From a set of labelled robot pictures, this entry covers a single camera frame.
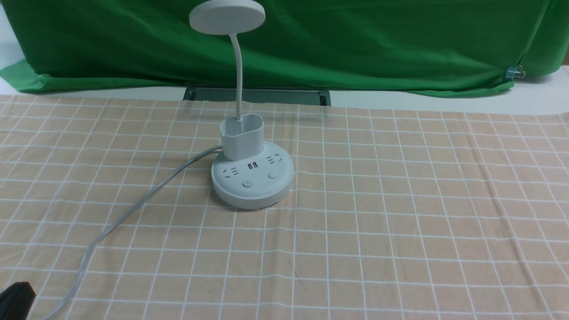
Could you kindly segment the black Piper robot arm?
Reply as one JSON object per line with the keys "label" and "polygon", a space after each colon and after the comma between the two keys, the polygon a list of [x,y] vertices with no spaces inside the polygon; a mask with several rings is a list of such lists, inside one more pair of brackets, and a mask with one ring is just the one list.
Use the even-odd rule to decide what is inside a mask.
{"label": "black Piper robot arm", "polygon": [[29,282],[14,282],[0,294],[0,319],[26,320],[35,298]]}

